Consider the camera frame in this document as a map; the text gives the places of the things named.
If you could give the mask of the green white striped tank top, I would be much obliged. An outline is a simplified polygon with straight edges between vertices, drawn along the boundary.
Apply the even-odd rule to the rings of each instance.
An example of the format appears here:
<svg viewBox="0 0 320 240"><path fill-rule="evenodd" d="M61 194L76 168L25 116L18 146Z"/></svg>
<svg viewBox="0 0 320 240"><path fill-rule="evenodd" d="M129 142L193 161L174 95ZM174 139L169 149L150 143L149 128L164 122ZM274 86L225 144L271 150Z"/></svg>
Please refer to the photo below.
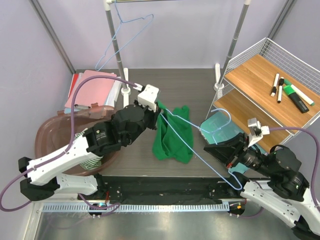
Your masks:
<svg viewBox="0 0 320 240"><path fill-rule="evenodd" d="M85 130L87 130L87 129L85 128L83 131L76 133L74 135L74 141L76 139L80 138L81 136L83 136L85 133ZM93 169L98 168L101 165L102 165L102 157L101 156L98 156L93 159L89 159L89 160L84 161L80 164L80 166L85 170L93 170Z"/></svg>

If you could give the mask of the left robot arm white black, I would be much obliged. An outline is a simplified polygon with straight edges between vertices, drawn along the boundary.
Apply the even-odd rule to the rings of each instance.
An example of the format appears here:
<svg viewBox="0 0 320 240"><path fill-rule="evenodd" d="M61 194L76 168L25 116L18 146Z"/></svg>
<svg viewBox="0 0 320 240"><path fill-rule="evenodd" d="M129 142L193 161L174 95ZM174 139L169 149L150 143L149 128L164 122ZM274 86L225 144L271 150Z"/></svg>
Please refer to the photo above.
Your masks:
<svg viewBox="0 0 320 240"><path fill-rule="evenodd" d="M54 194L82 194L102 199L108 190L102 176L68 175L65 171L89 160L102 158L131 145L146 129L156 129L161 109L158 103L135 101L100 121L56 151L37 159L22 157L19 170L24 175L20 192L30 201L42 201Z"/></svg>

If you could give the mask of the light blue wire hanger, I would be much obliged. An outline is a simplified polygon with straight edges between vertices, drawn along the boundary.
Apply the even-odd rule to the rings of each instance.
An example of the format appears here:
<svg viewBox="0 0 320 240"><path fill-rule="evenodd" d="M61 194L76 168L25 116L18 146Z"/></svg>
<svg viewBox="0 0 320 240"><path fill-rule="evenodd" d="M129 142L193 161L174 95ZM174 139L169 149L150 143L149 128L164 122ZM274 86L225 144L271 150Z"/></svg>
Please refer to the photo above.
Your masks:
<svg viewBox="0 0 320 240"><path fill-rule="evenodd" d="M137 3L134 0L104 0L107 26L110 40L97 60L94 70L102 71L112 59L118 64L122 61L121 52L137 39L155 19L151 12L146 14L134 13L129 16L121 10L121 4Z"/></svg>

